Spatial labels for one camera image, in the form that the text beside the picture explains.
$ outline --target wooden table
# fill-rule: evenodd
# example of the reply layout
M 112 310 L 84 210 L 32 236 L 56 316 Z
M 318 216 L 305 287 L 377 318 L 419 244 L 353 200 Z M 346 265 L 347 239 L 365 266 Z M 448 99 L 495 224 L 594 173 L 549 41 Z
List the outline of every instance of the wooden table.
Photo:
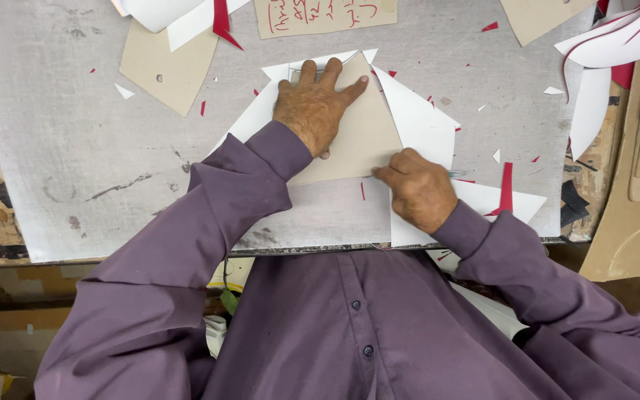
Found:
M 611 83 L 611 98 L 606 119 L 601 128 L 601 132 L 593 145 L 586 150 L 581 157 L 581 161 L 573 161 L 570 153 L 564 159 L 564 181 L 574 179 L 577 191 L 582 197 L 591 203 L 587 207 L 590 215 L 581 221 L 576 221 L 570 226 L 562 229 L 564 239 L 573 242 L 588 242 L 594 237 L 600 214 L 604 209 L 609 193 L 611 175 L 614 168 L 616 151 L 614 147 L 617 140 L 614 140 L 614 133 L 621 129 L 621 121 L 625 107 L 619 101 L 626 98 L 628 91 L 616 83 Z M 556 240 L 546 240 L 547 243 L 554 243 Z M 307 250 L 350 250 L 370 248 L 366 245 L 348 246 L 325 246 L 317 249 L 284 249 L 280 253 L 297 253 Z M 101 259 L 87 259 L 81 262 L 94 262 Z M 25 266 L 31 264 L 26 251 L 26 245 L 21 237 L 21 232 L 16 223 L 16 216 L 11 207 L 9 196 L 6 192 L 4 178 L 0 176 L 0 266 Z

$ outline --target shirt sleeve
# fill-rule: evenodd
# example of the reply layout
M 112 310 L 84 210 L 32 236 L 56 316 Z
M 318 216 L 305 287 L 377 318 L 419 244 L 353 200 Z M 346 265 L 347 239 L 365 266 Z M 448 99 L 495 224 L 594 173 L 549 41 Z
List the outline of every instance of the shirt sleeve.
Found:
M 527 325 L 640 337 L 640 313 L 549 259 L 537 233 L 507 211 L 490 223 L 460 201 L 433 237 L 461 257 L 458 279 L 497 286 Z
M 303 142 L 271 122 L 245 144 L 228 134 L 192 164 L 188 192 L 77 284 L 36 398 L 200 395 L 213 366 L 204 288 L 254 223 L 291 208 L 286 182 L 310 161 Z

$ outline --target shirt cuff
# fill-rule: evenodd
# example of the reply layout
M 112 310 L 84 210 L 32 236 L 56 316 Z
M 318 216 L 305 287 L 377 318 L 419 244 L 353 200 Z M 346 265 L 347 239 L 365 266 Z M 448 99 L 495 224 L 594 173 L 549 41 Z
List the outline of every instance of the shirt cuff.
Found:
M 267 162 L 286 182 L 313 161 L 305 143 L 289 127 L 278 121 L 267 123 L 246 141 L 246 147 Z
M 449 218 L 431 237 L 453 250 L 461 259 L 467 259 L 478 250 L 490 230 L 488 220 L 458 200 Z

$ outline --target gray cloth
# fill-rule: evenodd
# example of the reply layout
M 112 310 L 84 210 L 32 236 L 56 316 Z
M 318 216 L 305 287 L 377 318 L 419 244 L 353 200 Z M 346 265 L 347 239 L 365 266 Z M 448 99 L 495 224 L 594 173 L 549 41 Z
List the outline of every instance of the gray cloth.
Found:
M 229 135 L 189 192 L 77 285 L 40 365 L 46 399 L 640 399 L 640 313 L 548 259 L 535 232 L 459 203 L 433 237 L 497 286 L 522 349 L 426 253 L 256 259 L 219 357 L 204 287 L 254 222 L 291 207 L 311 156 L 284 125 Z

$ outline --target green leaf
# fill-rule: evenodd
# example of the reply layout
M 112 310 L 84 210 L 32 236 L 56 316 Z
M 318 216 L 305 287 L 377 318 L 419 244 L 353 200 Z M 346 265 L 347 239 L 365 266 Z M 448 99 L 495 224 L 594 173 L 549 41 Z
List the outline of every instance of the green leaf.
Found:
M 231 290 L 228 290 L 226 287 L 224 287 L 224 290 L 221 292 L 220 299 L 221 304 L 224 305 L 226 311 L 228 311 L 229 314 L 233 316 L 233 314 L 236 312 L 236 307 L 238 307 L 238 297 L 234 296 Z

